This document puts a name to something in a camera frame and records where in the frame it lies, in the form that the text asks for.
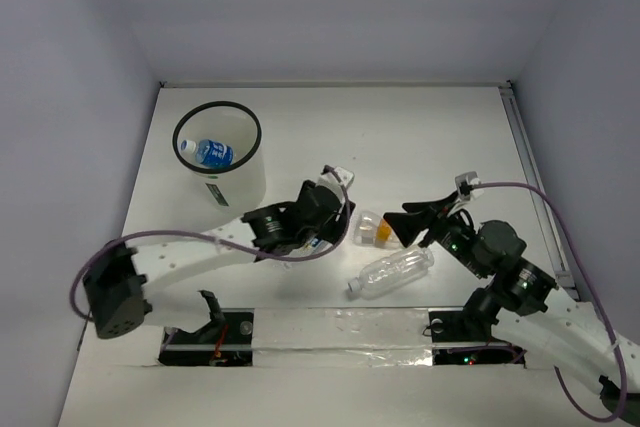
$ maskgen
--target black rim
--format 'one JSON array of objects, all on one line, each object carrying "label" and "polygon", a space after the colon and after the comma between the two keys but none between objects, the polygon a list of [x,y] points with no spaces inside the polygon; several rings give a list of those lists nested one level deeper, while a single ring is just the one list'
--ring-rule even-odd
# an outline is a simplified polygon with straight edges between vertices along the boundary
[{"label": "black rim", "polygon": [[[251,150],[249,151],[249,153],[245,155],[239,162],[231,164],[228,167],[223,167],[221,169],[206,169],[204,167],[197,167],[187,162],[186,160],[184,160],[180,155],[180,151],[178,150],[178,136],[180,134],[180,131],[182,130],[182,127],[184,127],[184,124],[186,124],[189,121],[189,119],[194,115],[196,115],[197,113],[202,112],[203,110],[206,110],[206,109],[211,109],[213,107],[233,107],[235,109],[242,110],[253,119],[253,121],[256,123],[256,128],[258,130],[256,134],[256,141],[253,144],[253,147],[251,147]],[[182,119],[180,119],[180,122],[178,122],[178,125],[176,125],[176,128],[173,131],[173,139],[172,139],[173,152],[176,154],[176,157],[178,157],[178,160],[182,165],[184,165],[189,170],[198,172],[199,174],[210,174],[210,175],[224,174],[226,172],[231,172],[239,167],[242,167],[244,164],[249,162],[250,159],[253,158],[255,153],[258,151],[258,147],[260,147],[261,141],[262,141],[262,127],[260,126],[260,121],[258,120],[258,117],[256,117],[256,114],[254,114],[251,111],[251,109],[249,109],[248,107],[245,107],[242,104],[238,104],[237,102],[231,102],[228,100],[207,102],[206,104],[202,104],[196,107],[195,109],[191,110],[187,115],[185,115]]]}]

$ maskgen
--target blue label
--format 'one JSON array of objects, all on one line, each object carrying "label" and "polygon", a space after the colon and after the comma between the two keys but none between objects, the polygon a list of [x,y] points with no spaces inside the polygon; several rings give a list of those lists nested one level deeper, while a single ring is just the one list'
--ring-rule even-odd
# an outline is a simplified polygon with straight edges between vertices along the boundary
[{"label": "blue label", "polygon": [[233,162],[233,149],[220,142],[204,139],[198,144],[196,161],[214,169],[227,167]]}]

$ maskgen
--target red wire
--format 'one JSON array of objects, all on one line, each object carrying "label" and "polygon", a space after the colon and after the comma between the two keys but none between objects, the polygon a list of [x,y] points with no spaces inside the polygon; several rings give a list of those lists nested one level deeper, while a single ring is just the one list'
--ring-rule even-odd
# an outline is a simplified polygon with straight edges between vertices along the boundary
[{"label": "red wire", "polygon": [[213,351],[214,359],[217,359],[220,356],[220,346],[224,342],[224,337],[225,335],[227,335],[227,330],[229,330],[229,324],[225,324],[222,328],[222,333],[220,334],[220,338],[218,339],[218,342],[216,342],[216,348]]}]

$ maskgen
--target blue bottle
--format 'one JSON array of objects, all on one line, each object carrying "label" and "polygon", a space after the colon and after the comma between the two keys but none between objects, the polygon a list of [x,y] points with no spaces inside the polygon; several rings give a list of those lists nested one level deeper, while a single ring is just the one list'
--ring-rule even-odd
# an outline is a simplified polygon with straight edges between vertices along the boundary
[{"label": "blue bottle", "polygon": [[233,162],[233,149],[210,139],[203,139],[197,144],[193,140],[183,140],[180,151],[185,155],[195,155],[197,163],[211,169],[227,167]]}]

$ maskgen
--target white cylindrical bin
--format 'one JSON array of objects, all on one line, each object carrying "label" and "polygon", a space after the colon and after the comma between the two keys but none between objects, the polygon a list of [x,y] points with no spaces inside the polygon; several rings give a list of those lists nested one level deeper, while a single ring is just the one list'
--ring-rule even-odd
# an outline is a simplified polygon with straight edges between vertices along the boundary
[{"label": "white cylindrical bin", "polygon": [[[230,165],[207,167],[197,162],[186,141],[211,140],[233,149]],[[266,191],[262,159],[262,128],[256,115],[236,102],[208,102],[187,113],[173,131],[173,151],[196,174],[223,210],[249,211],[260,205]]]}]

